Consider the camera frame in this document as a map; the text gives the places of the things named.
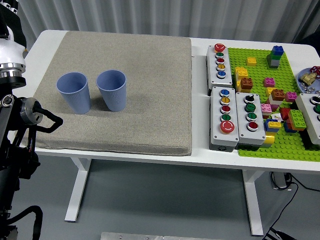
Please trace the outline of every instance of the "table leg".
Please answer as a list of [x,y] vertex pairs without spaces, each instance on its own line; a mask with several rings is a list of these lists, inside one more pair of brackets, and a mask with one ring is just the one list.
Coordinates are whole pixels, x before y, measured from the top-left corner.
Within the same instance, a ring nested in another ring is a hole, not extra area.
[[86,186],[86,180],[91,164],[91,159],[71,157],[73,163],[78,167],[70,202],[65,215],[65,221],[75,222],[78,217],[81,198]]
[[264,171],[242,170],[251,234],[254,236],[264,235],[255,186],[255,180],[263,173]]

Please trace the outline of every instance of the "red button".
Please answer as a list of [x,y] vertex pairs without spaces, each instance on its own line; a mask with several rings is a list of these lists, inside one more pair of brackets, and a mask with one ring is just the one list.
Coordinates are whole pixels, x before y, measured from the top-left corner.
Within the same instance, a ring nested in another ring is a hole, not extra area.
[[215,60],[215,63],[220,65],[220,64],[224,64],[225,63],[225,60],[223,58],[218,58],[217,60]]
[[225,50],[225,45],[223,45],[222,43],[217,43],[216,45],[214,45],[214,50],[217,51],[218,53],[221,53]]
[[231,110],[231,108],[228,105],[224,105],[221,107],[220,112],[222,114],[229,114],[230,110]]
[[235,130],[235,125],[232,123],[232,121],[222,121],[220,123],[220,128],[222,132],[229,134]]
[[246,125],[246,128],[251,132],[255,132],[258,129],[258,124],[255,121],[251,121]]

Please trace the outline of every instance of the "gray floor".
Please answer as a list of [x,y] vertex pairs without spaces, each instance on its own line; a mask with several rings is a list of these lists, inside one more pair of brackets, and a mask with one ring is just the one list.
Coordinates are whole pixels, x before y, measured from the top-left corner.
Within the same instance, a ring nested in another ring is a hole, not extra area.
[[[12,215],[41,206],[42,240],[99,240],[101,232],[221,240],[251,236],[240,170],[93,160],[78,221],[64,222],[77,175],[69,158],[40,156],[30,180],[21,180]],[[320,175],[295,174],[320,189]],[[264,173],[256,182],[264,231],[290,200],[292,191],[271,188]],[[32,239],[34,215],[20,220],[18,239]],[[274,226],[298,240],[320,237],[320,192],[299,188]]]

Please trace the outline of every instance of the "white table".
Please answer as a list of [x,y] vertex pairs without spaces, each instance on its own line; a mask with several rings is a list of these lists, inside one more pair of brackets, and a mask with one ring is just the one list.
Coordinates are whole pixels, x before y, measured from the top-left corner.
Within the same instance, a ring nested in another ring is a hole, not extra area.
[[[56,50],[67,31],[46,30],[37,39],[28,53],[26,72],[27,85],[15,89],[17,97],[32,97],[37,90]],[[131,161],[142,163],[188,165],[212,168],[240,169],[247,199],[252,235],[262,236],[263,228],[255,187],[255,180],[264,171],[291,173],[320,173],[320,162],[241,157],[237,151],[231,153],[209,150],[209,102],[206,86],[206,54],[209,45],[222,43],[228,48],[271,50],[281,45],[287,55],[294,75],[302,69],[320,66],[316,50],[309,45],[288,43],[253,42],[220,39],[191,38],[192,42],[192,154],[190,156],[158,156],[114,152],[97,152],[69,149],[36,148],[39,155],[70,157],[78,167],[65,221],[75,222],[86,184],[91,159]]]

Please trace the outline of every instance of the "button box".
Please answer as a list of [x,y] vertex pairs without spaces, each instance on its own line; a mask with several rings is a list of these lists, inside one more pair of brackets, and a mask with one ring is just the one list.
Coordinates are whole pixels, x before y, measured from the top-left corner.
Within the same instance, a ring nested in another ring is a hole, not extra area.
[[[222,105],[225,99],[228,105]],[[214,86],[210,106],[209,149],[232,152],[239,141],[235,89]]]
[[[251,97],[253,98],[253,103],[246,103],[245,99],[250,98],[250,100],[252,100]],[[239,128],[239,142],[236,149],[256,151],[266,139],[260,97],[258,94],[237,92],[235,99]],[[250,110],[250,113],[254,113],[254,116],[250,114],[248,117],[248,110]]]
[[[213,86],[232,88],[232,74],[228,54],[228,48],[219,45],[219,50],[223,51],[222,56],[217,56],[215,47],[209,46],[206,53],[206,78],[207,78],[207,94],[211,95]],[[218,65],[224,65],[224,70],[217,70]]]
[[320,145],[320,121],[315,107],[318,104],[318,94],[301,93],[295,100],[298,109],[302,112],[306,130],[310,140],[315,145]]

